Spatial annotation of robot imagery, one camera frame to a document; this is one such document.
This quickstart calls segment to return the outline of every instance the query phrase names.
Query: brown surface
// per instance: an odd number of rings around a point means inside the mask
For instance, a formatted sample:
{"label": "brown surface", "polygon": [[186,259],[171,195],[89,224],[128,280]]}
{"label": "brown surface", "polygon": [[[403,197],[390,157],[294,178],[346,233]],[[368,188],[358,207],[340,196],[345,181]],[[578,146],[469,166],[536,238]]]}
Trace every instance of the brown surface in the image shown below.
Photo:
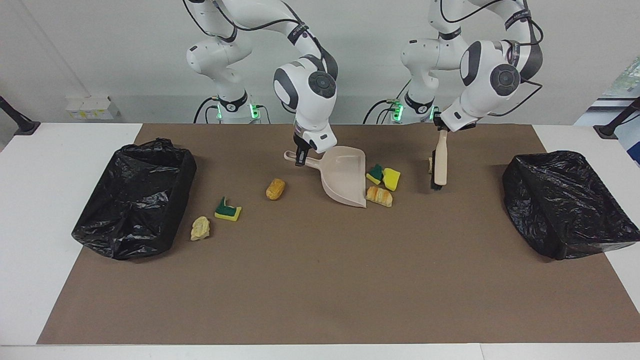
{"label": "brown surface", "polygon": [[[393,208],[330,200],[282,159],[288,126],[144,125],[190,149],[198,172],[173,249],[115,261],[83,249],[40,344],[511,343],[640,341],[640,315],[604,255],[543,258],[502,205],[531,126],[449,137],[449,185],[429,189],[431,125],[335,126],[367,166],[402,172]],[[287,181],[278,201],[264,191]],[[226,195],[237,223],[213,218]],[[191,242],[191,222],[212,237]]]}

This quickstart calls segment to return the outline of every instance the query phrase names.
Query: dustpan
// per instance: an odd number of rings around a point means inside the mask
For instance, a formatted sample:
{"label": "dustpan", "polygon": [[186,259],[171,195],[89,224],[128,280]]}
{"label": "dustpan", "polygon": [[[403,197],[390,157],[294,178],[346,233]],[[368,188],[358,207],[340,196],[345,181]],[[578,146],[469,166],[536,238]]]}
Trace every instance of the dustpan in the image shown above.
{"label": "dustpan", "polygon": [[[285,151],[284,158],[296,161],[296,153]],[[366,208],[364,151],[334,146],[322,159],[307,158],[306,166],[320,170],[324,192],[333,200],[357,208]]]}

